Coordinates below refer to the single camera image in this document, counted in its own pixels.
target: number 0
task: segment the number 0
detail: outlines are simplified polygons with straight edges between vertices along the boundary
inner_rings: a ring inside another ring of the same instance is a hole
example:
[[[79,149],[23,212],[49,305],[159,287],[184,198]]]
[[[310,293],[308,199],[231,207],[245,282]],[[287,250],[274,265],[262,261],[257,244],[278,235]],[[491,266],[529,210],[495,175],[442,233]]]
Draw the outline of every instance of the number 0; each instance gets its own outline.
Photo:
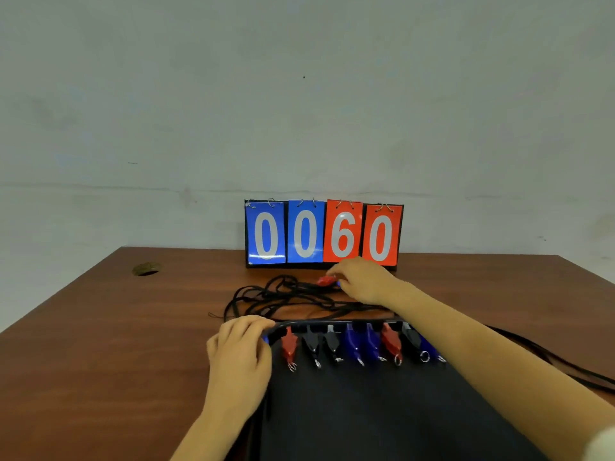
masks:
[[[340,226],[342,225],[342,220],[347,219],[348,224],[355,224],[354,215],[350,212],[342,212],[337,217],[335,217],[335,221],[333,222],[333,229],[331,232],[331,249],[333,253],[338,257],[346,257],[352,252],[352,248],[354,247],[354,235],[352,231],[348,228],[344,228],[340,230]],[[340,249],[340,238],[345,236],[348,242],[346,243],[346,248],[344,250]]]
[[[303,220],[307,218],[309,222],[309,242],[307,243],[307,249],[303,248],[301,244],[301,226]],[[314,254],[316,248],[316,217],[310,210],[301,210],[297,218],[295,219],[295,250],[297,254],[307,259]]]
[[[265,250],[263,246],[263,222],[266,221],[269,224],[269,232],[271,233],[271,244],[269,250]],[[273,259],[275,252],[277,251],[277,224],[273,215],[268,212],[260,212],[257,216],[257,220],[254,224],[254,240],[257,245],[258,255],[265,260]]]
[[[379,253],[376,247],[376,238],[378,237],[378,227],[380,224],[384,225],[384,244],[382,246],[382,252]],[[376,262],[382,262],[389,255],[390,250],[390,238],[393,234],[393,226],[390,222],[390,218],[384,215],[377,217],[374,220],[372,229],[370,231],[370,254]]]

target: person's left hand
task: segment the person's left hand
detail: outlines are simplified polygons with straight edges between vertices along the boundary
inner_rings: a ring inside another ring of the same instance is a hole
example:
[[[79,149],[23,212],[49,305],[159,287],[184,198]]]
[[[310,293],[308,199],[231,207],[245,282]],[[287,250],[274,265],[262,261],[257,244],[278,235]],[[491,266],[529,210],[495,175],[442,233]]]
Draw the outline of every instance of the person's left hand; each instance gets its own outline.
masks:
[[[260,404],[271,378],[271,348],[261,339],[273,320],[247,315],[222,324],[207,341],[210,371],[204,416],[241,428]]]

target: red number card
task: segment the red number card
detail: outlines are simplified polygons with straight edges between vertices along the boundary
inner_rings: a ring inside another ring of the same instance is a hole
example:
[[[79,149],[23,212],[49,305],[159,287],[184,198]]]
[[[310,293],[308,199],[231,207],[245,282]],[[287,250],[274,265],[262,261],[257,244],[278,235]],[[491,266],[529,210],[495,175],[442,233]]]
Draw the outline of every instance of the red number card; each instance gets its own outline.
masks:
[[[347,200],[327,200],[323,262],[340,262],[357,257],[361,242],[363,204]]]
[[[403,205],[367,205],[363,257],[380,265],[397,265]]]

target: black cord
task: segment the black cord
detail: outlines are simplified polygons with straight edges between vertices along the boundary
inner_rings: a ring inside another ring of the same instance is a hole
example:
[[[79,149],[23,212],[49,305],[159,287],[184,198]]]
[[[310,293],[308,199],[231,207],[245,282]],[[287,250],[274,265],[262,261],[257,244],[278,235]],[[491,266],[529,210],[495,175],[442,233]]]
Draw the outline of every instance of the black cord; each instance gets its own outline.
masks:
[[[361,312],[366,310],[388,310],[381,305],[367,305],[362,302],[354,301],[334,301],[328,294],[337,293],[341,289],[334,285],[331,286],[318,286],[313,283],[304,283],[298,281],[292,275],[278,275],[270,279],[267,284],[263,286],[243,286],[240,287],[231,301],[226,305],[225,311],[222,317],[209,313],[210,317],[221,318],[225,322],[229,319],[229,311],[232,309],[234,317],[240,317],[242,315],[260,315],[278,322],[285,320],[274,318],[273,315],[282,307],[292,307],[297,305],[316,305],[321,309],[328,310],[329,315],[325,317],[319,317],[318,320],[328,321],[336,318],[343,317],[350,312]],[[249,306],[243,310],[239,310],[239,304],[249,304]],[[527,347],[536,356],[543,361],[553,365],[552,359],[555,359],[585,376],[590,376],[599,380],[603,380],[606,383],[615,385],[615,379],[611,379],[597,372],[584,369],[577,364],[565,360],[557,354],[549,351],[547,348],[540,346],[534,341],[529,340],[521,335],[512,333],[501,328],[488,326],[490,329],[509,340],[522,344]],[[607,393],[615,395],[615,388],[605,385],[597,384],[589,380],[585,380],[581,377],[566,374],[572,379],[584,385],[587,388],[595,390],[602,390]]]

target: hand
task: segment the hand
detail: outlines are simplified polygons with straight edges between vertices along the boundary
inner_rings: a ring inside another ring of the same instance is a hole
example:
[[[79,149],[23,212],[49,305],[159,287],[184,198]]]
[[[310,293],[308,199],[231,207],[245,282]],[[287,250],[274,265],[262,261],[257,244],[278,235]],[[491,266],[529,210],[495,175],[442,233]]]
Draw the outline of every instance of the hand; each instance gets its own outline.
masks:
[[[340,279],[342,290],[364,304],[384,305],[388,292],[401,282],[384,267],[363,257],[345,259],[327,271],[327,275],[345,276],[346,279]]]
[[[209,339],[204,417],[241,429],[254,414],[271,378],[271,348],[261,334],[274,325],[273,320],[247,315],[222,324]]]

